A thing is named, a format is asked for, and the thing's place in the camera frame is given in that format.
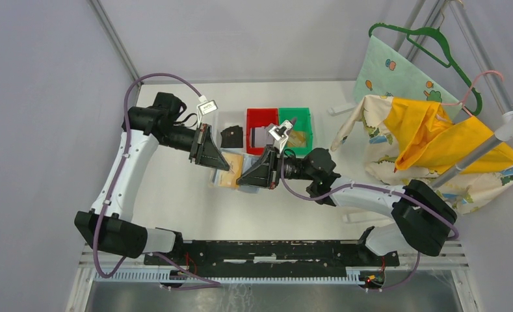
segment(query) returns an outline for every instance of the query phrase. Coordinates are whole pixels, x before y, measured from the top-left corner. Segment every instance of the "black mounting plate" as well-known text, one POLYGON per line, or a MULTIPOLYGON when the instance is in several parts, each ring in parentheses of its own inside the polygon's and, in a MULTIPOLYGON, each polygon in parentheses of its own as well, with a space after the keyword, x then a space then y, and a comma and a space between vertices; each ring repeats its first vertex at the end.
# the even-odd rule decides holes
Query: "black mounting plate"
MULTIPOLYGON (((183 265, 186 254, 196 263, 197 275, 214 278, 346 277, 346 267, 382 265, 381 257, 369 257, 355 240, 186 240, 181 252, 167 256, 183 265), (266 262, 268 257, 276 260, 266 262)), ((397 252, 385 255, 385 262, 388 267, 399 266, 397 252)), ((144 264, 168 265, 150 255, 144 264)))

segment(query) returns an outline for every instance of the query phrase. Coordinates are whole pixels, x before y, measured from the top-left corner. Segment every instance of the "green bin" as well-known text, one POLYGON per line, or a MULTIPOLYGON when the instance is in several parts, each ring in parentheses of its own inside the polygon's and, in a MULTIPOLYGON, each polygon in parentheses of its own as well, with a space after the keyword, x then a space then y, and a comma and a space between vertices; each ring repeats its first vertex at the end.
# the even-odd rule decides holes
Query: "green bin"
POLYGON ((313 132, 311 131, 311 115, 309 108, 307 107, 296 107, 296 108, 280 108, 279 110, 279 124, 285 120, 292 120, 296 117, 296 123, 294 131, 304 132, 306 137, 306 147, 289 147, 296 153, 297 156, 307 155, 313 148, 313 132))

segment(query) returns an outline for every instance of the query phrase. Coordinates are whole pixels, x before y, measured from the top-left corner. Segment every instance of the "yellow garment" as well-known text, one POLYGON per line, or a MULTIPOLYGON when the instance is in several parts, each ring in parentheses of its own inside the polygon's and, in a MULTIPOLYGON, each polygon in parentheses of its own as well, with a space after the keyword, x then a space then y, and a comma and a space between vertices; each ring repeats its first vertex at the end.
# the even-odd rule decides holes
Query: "yellow garment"
MULTIPOLYGON (((384 124, 396 137, 400 155, 395 166, 422 166, 444 173, 493 135, 478 118, 452 124, 440 103, 395 97, 384 124)), ((505 143, 484 155, 464 174, 498 172, 513 165, 513 149, 505 143)))

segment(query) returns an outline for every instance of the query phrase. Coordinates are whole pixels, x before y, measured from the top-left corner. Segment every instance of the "metal pole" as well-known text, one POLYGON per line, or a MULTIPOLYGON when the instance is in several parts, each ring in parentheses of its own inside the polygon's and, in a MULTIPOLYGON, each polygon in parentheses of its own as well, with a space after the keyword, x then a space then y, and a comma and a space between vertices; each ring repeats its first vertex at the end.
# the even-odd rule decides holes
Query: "metal pole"
MULTIPOLYGON (((436 22, 440 18, 440 15, 441 15, 440 12, 441 12, 442 6, 443 6, 444 2, 446 2, 446 1, 448 1, 448 0, 436 0, 436 3, 432 7, 432 10, 428 14, 428 17, 425 20, 425 23, 423 24, 423 27, 433 27, 434 24, 436 24, 436 22)), ((415 42, 417 42, 418 44, 420 44, 422 46, 423 44, 425 44, 426 38, 427 38, 426 36, 418 36, 415 39, 415 42)), ((408 59, 410 62, 414 62, 414 60, 417 56, 417 53, 419 51, 420 51, 419 48, 412 45, 410 50, 406 54, 406 59, 408 59)))
POLYGON ((126 67, 126 70, 128 71, 128 74, 130 75, 130 78, 132 81, 135 81, 139 79, 140 75, 137 72, 132 60, 130 59, 130 56, 128 55, 128 52, 126 51, 126 48, 124 47, 122 41, 120 40, 120 37, 118 37, 118 34, 116 33, 116 29, 112 26, 111 20, 109 19, 109 16, 107 15, 105 9, 103 8, 103 5, 99 0, 87 0, 92 9, 94 10, 94 13, 96 14, 96 17, 98 18, 99 22, 101 23, 101 26, 103 27, 103 30, 111 40, 112 46, 118 53, 118 56, 120 57, 122 64, 126 67))
MULTIPOLYGON (((405 29, 411 29, 413 26, 413 23, 415 23, 415 20, 417 19, 417 16, 419 15, 421 9, 423 8, 423 5, 425 4, 425 0, 417 0, 417 3, 413 7, 413 10, 411 11, 408 20, 404 24, 405 29)), ((406 35, 402 32, 398 33, 398 38, 396 39, 396 42, 394 43, 394 50, 400 51, 400 48, 402 47, 402 44, 404 43, 404 39, 406 38, 406 35)))
MULTIPOLYGON (((459 3, 453 2, 449 3, 449 8, 453 15, 455 16, 455 20, 457 24, 459 24, 459 28, 463 32, 463 36, 467 43, 469 44, 469 48, 477 63, 479 65, 480 71, 484 72, 486 70, 493 70, 493 64, 488 54, 486 54, 486 50, 480 42, 480 39, 467 16, 465 10, 459 5, 459 3)), ((507 90, 503 86, 501 79, 497 75, 485 75, 484 80, 488 84, 488 87, 492 91, 493 98, 499 107, 501 113, 511 112, 513 111, 513 102, 507 93, 507 90)))
POLYGON ((502 142, 503 141, 499 140, 495 135, 492 135, 488 140, 484 141, 480 146, 469 153, 469 155, 465 156, 450 169, 446 170, 443 174, 434 179, 434 181, 430 184, 430 187, 433 190, 438 189, 453 177, 457 176, 461 171, 465 170, 473 162, 479 160, 482 156, 487 154, 496 146, 500 145, 502 142))

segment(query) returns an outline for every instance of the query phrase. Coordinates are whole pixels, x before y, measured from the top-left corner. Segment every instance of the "white wall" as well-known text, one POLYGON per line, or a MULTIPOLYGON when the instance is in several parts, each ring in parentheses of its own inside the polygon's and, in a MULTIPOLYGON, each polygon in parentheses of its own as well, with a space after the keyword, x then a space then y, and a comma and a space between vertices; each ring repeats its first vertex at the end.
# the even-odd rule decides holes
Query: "white wall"
POLYGON ((129 84, 87 1, 0 1, 0 311, 62 311, 129 84))
POLYGON ((370 26, 403 25, 416 1, 102 3, 141 75, 163 70, 219 82, 355 79, 370 26))
MULTIPOLYGON (((465 0, 467 14, 496 69, 505 75, 505 86, 513 100, 513 1, 465 0)), ((453 56, 471 80, 479 73, 466 41, 451 14, 441 29, 452 46, 453 56)), ((434 47, 427 42, 427 47, 434 47)), ((420 54, 416 64, 456 96, 466 86, 453 70, 443 69, 428 56, 420 54)), ((479 91, 484 96, 480 118, 495 129, 501 115, 487 85, 479 91)), ((471 265, 480 301, 485 311, 513 311, 513 187, 480 211, 466 215, 457 222, 471 265)))

